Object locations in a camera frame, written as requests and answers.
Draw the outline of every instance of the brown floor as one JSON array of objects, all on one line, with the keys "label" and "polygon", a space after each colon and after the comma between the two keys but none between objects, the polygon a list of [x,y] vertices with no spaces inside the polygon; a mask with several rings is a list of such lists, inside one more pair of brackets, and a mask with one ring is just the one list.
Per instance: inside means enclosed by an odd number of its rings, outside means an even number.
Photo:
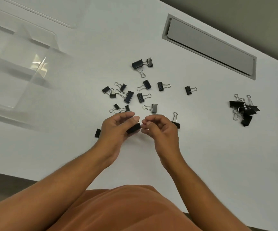
[{"label": "brown floor", "polygon": [[[0,174],[0,201],[18,193],[21,190],[24,190],[25,188],[33,185],[35,182],[36,181]],[[250,229],[252,231],[264,231],[262,229],[255,229],[251,227]]]}]

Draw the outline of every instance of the gray panel frame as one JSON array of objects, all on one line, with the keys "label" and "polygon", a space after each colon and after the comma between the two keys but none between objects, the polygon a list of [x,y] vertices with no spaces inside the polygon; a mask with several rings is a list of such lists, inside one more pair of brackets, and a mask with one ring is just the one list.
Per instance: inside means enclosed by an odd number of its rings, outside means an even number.
[{"label": "gray panel frame", "polygon": [[[214,58],[212,58],[212,57],[209,57],[209,56],[207,56],[207,55],[205,55],[205,54],[203,54],[203,53],[200,53],[199,51],[196,51],[196,50],[194,50],[194,49],[192,49],[192,48],[190,48],[190,47],[187,47],[187,46],[185,46],[185,45],[183,45],[183,44],[181,44],[181,43],[179,43],[179,42],[176,42],[176,41],[170,39],[170,38],[168,37],[168,31],[169,31],[169,27],[170,27],[170,24],[171,24],[171,20],[172,20],[172,19],[176,19],[177,21],[180,21],[180,22],[182,22],[182,23],[184,23],[184,24],[186,24],[186,25],[188,25],[188,26],[190,26],[190,27],[192,27],[192,28],[194,28],[194,29],[200,31],[200,32],[202,32],[202,33],[204,33],[204,34],[206,34],[206,35],[208,35],[208,36],[214,38],[215,40],[221,41],[221,42],[225,43],[226,45],[229,45],[229,46],[233,47],[234,49],[239,50],[239,51],[241,51],[241,52],[243,52],[243,53],[249,55],[250,57],[252,57],[252,58],[254,59],[252,75],[248,75],[248,74],[246,74],[246,73],[243,73],[243,72],[240,71],[240,70],[237,70],[237,69],[235,69],[235,68],[233,68],[233,67],[231,67],[231,66],[229,66],[229,65],[226,65],[226,64],[224,64],[224,63],[222,63],[222,62],[220,62],[220,61],[218,61],[218,60],[216,60],[216,59],[214,59]],[[235,47],[235,46],[233,46],[233,45],[231,45],[231,44],[229,44],[229,43],[227,43],[227,42],[225,42],[225,41],[223,41],[223,40],[221,40],[221,39],[219,39],[219,38],[216,38],[215,36],[213,36],[213,35],[211,35],[211,34],[205,32],[205,31],[203,31],[203,30],[201,30],[201,29],[199,29],[199,28],[197,28],[197,27],[195,27],[195,26],[193,26],[193,25],[191,25],[191,24],[189,24],[189,23],[187,23],[187,22],[185,22],[185,21],[179,19],[179,18],[176,18],[175,16],[173,16],[173,15],[171,15],[171,14],[168,14],[168,17],[167,17],[167,20],[166,20],[166,24],[165,24],[165,27],[164,27],[164,31],[163,31],[163,34],[162,34],[162,38],[163,38],[164,40],[167,40],[167,41],[169,41],[169,42],[171,42],[171,43],[174,43],[174,44],[176,44],[176,45],[178,45],[178,46],[180,46],[180,47],[182,47],[182,48],[184,48],[184,49],[186,49],[186,50],[189,50],[189,51],[191,51],[191,52],[193,52],[193,53],[195,53],[195,54],[198,54],[198,55],[200,55],[200,56],[202,56],[202,57],[204,57],[204,58],[206,58],[206,59],[209,59],[210,61],[213,61],[213,62],[215,62],[215,63],[217,63],[217,64],[219,64],[219,65],[222,65],[222,66],[224,66],[224,67],[226,67],[226,68],[228,68],[228,69],[230,69],[230,70],[233,70],[233,71],[235,71],[235,72],[237,72],[237,73],[239,73],[239,74],[241,74],[241,75],[243,75],[243,76],[245,76],[245,77],[247,77],[247,78],[251,78],[251,79],[253,79],[253,80],[256,80],[256,65],[257,65],[257,57],[256,57],[256,56],[251,55],[251,54],[249,54],[249,53],[247,53],[247,52],[245,52],[245,51],[243,51],[243,50],[241,50],[241,49],[239,49],[239,48],[237,48],[237,47]]]}]

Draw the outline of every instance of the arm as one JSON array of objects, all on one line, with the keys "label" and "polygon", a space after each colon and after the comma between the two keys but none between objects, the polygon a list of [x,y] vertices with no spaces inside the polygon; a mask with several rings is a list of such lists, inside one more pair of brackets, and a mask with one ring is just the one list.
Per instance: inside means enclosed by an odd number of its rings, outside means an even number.
[{"label": "arm", "polygon": [[172,177],[193,222],[204,231],[250,231],[184,161],[176,126],[162,115],[147,116],[142,123],[141,131],[154,139],[161,163]]},{"label": "arm", "polygon": [[126,131],[139,121],[134,114],[119,113],[106,119],[100,138],[89,151],[0,202],[0,231],[42,231],[51,226],[116,160],[129,137]]}]

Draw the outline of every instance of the white tabletop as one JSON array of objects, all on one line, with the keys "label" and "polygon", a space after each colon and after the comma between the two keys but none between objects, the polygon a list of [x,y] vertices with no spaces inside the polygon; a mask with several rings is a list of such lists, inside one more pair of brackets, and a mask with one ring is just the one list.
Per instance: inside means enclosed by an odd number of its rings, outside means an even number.
[{"label": "white tabletop", "polygon": [[[135,92],[131,111],[141,119],[149,115],[136,97],[144,79],[131,64],[152,57],[154,66],[144,68],[152,88],[142,90],[152,98],[144,104],[158,104],[157,113],[170,119],[178,113],[185,160],[238,218],[278,231],[277,60],[158,0],[91,0],[77,29],[2,0],[0,9],[55,32],[61,51],[70,56],[58,73],[46,76],[51,89],[32,84],[21,104],[41,131],[0,122],[0,173],[40,180],[88,150],[114,103],[126,105],[101,92],[116,81]],[[168,14],[255,55],[256,81],[163,40]],[[159,81],[171,88],[159,92]],[[185,86],[198,91],[187,96]],[[235,93],[251,95],[261,110],[249,127],[232,119],[228,102]],[[89,188],[124,184],[152,185],[186,212],[153,141],[142,133],[124,143],[116,162]]]}]

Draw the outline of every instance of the gray rectangular panel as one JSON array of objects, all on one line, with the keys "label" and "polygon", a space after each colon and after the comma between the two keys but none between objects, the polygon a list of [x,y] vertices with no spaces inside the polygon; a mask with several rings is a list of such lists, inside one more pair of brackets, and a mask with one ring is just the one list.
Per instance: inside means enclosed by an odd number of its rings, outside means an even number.
[{"label": "gray rectangular panel", "polygon": [[163,38],[253,80],[256,57],[168,15]]}]

